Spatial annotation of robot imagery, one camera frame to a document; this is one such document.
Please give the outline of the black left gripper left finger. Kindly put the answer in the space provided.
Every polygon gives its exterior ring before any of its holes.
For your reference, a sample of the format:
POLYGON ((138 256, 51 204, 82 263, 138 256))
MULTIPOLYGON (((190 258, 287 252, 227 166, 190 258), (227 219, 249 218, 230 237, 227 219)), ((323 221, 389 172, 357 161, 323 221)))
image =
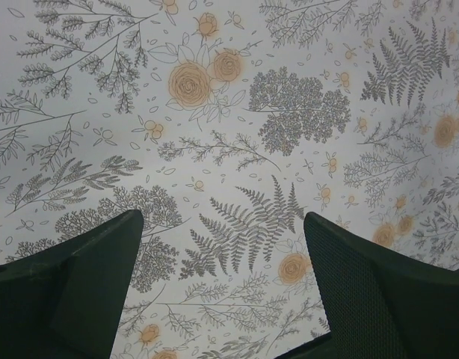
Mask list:
POLYGON ((143 226, 129 210, 0 265, 0 358, 109 358, 143 226))

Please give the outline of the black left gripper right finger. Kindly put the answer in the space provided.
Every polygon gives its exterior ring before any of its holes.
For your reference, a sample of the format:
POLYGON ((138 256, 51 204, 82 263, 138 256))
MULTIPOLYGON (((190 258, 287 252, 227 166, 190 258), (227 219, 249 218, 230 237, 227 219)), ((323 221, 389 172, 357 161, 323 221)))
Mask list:
POLYGON ((288 358, 459 358, 459 269, 406 257, 315 212, 304 234, 330 330, 288 358))

